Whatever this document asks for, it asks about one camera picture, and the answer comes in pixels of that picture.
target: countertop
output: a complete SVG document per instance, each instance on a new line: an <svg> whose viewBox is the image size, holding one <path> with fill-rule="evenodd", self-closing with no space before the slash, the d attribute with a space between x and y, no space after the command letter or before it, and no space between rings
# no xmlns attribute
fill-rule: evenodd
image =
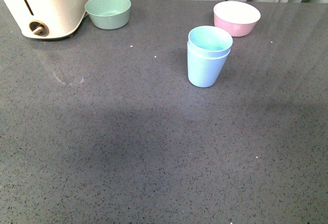
<svg viewBox="0 0 328 224"><path fill-rule="evenodd" d="M216 83L188 81L215 1L24 37L0 3L1 223L328 223L328 5L250 3Z"/></svg>

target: toaster knob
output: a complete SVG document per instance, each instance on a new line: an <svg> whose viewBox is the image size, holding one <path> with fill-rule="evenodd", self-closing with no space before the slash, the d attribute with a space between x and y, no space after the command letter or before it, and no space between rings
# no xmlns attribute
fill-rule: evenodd
<svg viewBox="0 0 328 224"><path fill-rule="evenodd" d="M39 21L32 21L30 23L30 29L34 35L44 37L49 34L48 27L44 23L39 22Z"/></svg>

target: cream toaster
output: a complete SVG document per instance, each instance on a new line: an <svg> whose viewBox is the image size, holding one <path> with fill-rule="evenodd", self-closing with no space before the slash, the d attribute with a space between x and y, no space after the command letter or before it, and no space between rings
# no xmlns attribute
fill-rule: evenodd
<svg viewBox="0 0 328 224"><path fill-rule="evenodd" d="M4 0L22 34L29 38L61 38L72 34L84 18L88 0Z"/></svg>

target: cup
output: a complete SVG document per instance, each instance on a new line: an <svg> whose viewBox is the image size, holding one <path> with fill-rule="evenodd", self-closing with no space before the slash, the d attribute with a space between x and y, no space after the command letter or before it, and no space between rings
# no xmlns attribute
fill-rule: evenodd
<svg viewBox="0 0 328 224"><path fill-rule="evenodd" d="M190 31L188 39L188 79L197 87L210 87L230 53L232 37L223 29L200 26Z"/></svg>

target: blue cup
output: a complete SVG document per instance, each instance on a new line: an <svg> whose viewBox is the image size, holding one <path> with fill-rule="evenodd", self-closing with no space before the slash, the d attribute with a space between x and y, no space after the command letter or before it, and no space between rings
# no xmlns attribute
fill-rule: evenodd
<svg viewBox="0 0 328 224"><path fill-rule="evenodd" d="M232 37L223 29L201 26L191 30L188 38L188 79L197 87L210 87L230 53Z"/></svg>
<svg viewBox="0 0 328 224"><path fill-rule="evenodd" d="M232 45L232 37L225 30L213 26L200 26L189 32L189 47L204 57L226 55Z"/></svg>

